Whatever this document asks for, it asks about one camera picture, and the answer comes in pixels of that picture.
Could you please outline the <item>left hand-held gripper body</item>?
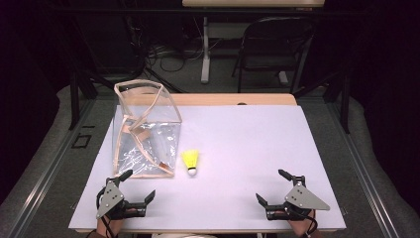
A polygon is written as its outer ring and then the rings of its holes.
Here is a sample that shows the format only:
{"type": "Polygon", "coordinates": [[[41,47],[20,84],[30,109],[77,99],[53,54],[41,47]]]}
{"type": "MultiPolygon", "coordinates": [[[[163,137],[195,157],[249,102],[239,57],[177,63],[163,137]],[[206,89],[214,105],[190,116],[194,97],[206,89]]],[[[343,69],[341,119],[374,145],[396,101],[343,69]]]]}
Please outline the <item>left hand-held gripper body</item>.
{"type": "Polygon", "coordinates": [[[144,202],[130,203],[116,185],[116,179],[109,179],[106,186],[98,193],[96,218],[104,216],[110,220],[133,217],[145,217],[147,205],[144,202]]]}

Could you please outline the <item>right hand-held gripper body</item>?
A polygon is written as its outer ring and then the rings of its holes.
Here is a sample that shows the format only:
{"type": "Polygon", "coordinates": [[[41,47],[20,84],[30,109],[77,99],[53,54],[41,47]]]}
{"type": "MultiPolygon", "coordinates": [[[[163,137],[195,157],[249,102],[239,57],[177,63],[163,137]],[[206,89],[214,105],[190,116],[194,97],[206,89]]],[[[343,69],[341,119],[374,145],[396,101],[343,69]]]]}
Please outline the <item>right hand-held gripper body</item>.
{"type": "Polygon", "coordinates": [[[265,204],[268,220],[301,221],[309,218],[313,210],[329,210],[330,206],[306,187],[305,176],[284,176],[293,183],[293,188],[284,197],[283,204],[265,204]]]}

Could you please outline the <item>clear plastic tote bag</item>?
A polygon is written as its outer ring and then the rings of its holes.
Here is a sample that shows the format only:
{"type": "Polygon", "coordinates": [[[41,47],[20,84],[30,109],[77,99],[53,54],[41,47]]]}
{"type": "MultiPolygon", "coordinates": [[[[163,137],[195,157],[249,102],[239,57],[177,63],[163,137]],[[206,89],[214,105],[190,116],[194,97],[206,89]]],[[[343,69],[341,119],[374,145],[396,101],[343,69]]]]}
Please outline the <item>clear plastic tote bag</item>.
{"type": "Polygon", "coordinates": [[[114,173],[135,178],[174,175],[182,118],[160,83],[134,79],[114,86],[119,99],[114,122],[114,173]]]}

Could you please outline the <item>yellow shuttlecock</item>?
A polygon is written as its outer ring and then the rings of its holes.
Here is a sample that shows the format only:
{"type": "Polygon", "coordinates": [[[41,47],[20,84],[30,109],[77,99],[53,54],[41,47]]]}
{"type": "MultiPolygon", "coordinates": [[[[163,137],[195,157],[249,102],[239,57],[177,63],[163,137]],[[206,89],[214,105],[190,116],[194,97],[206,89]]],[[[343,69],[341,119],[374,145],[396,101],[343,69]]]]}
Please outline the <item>yellow shuttlecock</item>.
{"type": "Polygon", "coordinates": [[[199,151],[188,150],[181,153],[182,160],[187,167],[187,172],[190,176],[197,174],[197,162],[198,162],[199,151]]]}

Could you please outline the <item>person's right hand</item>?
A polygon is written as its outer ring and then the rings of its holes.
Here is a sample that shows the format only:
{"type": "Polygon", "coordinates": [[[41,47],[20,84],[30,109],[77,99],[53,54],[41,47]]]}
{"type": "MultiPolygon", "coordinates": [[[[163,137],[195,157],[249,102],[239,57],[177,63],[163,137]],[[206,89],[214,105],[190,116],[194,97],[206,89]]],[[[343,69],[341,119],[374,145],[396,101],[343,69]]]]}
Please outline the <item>person's right hand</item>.
{"type": "MultiPolygon", "coordinates": [[[[303,235],[313,227],[310,219],[300,221],[288,220],[288,224],[298,238],[303,238],[303,235]]],[[[322,234],[318,230],[315,230],[310,234],[309,238],[322,238],[322,234]]]]}

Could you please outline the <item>person's left hand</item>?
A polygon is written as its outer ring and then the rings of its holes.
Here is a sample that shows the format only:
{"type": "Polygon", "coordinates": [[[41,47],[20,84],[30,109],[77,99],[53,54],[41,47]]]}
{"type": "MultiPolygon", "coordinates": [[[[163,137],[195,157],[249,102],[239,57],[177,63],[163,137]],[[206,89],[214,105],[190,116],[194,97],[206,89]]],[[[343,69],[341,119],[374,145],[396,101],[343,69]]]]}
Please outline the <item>person's left hand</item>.
{"type": "Polygon", "coordinates": [[[97,221],[96,233],[103,238],[116,238],[120,233],[124,220],[110,220],[106,216],[97,221]]]}

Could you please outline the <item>white table board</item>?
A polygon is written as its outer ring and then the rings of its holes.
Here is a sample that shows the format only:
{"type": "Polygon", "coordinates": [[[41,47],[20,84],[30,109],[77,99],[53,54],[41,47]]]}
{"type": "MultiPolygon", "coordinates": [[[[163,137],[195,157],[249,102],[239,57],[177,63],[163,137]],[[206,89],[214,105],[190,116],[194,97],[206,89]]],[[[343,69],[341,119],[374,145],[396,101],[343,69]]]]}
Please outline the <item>white table board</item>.
{"type": "Polygon", "coordinates": [[[128,232],[255,233],[284,231],[269,221],[257,198],[280,204],[292,188],[279,175],[304,176],[329,205],[316,218],[322,230],[345,228],[303,110],[287,105],[182,106],[178,149],[199,152],[196,176],[182,162],[171,178],[129,178],[120,189],[131,202],[156,197],[143,218],[126,220],[128,232]]]}

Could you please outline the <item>wooden table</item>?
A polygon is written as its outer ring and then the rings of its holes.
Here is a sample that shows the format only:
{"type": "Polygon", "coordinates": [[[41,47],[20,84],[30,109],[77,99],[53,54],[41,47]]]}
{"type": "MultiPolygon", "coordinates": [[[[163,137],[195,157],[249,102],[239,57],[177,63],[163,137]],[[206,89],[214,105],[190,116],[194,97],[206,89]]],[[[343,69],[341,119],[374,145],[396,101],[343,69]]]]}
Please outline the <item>wooden table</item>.
{"type": "Polygon", "coordinates": [[[288,93],[174,93],[171,97],[177,106],[296,105],[288,93]]]}

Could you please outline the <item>black folding chair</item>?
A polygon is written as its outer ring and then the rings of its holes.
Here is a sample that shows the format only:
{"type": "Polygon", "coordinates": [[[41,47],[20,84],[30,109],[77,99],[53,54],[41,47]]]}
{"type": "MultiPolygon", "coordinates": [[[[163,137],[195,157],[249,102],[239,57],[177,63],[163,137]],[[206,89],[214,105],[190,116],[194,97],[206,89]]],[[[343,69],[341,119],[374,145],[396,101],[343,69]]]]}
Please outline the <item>black folding chair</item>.
{"type": "Polygon", "coordinates": [[[305,46],[314,33],[315,22],[303,17],[267,17],[247,26],[232,72],[239,72],[238,92],[242,91],[245,71],[292,71],[292,90],[305,46]]]}

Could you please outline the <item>desk with white legs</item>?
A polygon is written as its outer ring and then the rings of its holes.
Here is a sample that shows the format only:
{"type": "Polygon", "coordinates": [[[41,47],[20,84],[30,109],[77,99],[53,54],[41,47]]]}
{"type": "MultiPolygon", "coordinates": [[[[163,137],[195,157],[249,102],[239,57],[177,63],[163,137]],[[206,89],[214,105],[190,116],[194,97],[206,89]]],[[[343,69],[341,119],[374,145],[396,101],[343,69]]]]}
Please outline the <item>desk with white legs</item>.
{"type": "MultiPolygon", "coordinates": [[[[321,9],[325,0],[182,0],[182,6],[194,10],[271,10],[281,8],[291,9],[321,9]]],[[[203,61],[201,70],[201,82],[206,84],[210,80],[210,39],[238,39],[245,31],[247,24],[218,23],[203,18],[203,61]]]]}

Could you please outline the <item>black metal post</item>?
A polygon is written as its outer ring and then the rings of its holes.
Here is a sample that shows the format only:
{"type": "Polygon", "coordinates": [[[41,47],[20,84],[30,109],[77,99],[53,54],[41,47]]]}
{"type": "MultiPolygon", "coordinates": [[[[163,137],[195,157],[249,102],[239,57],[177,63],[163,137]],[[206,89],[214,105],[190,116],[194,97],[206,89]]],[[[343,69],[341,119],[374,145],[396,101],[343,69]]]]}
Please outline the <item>black metal post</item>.
{"type": "Polygon", "coordinates": [[[69,129],[73,130],[79,121],[79,95],[77,74],[74,72],[70,78],[70,106],[71,106],[71,122],[69,129]]]}

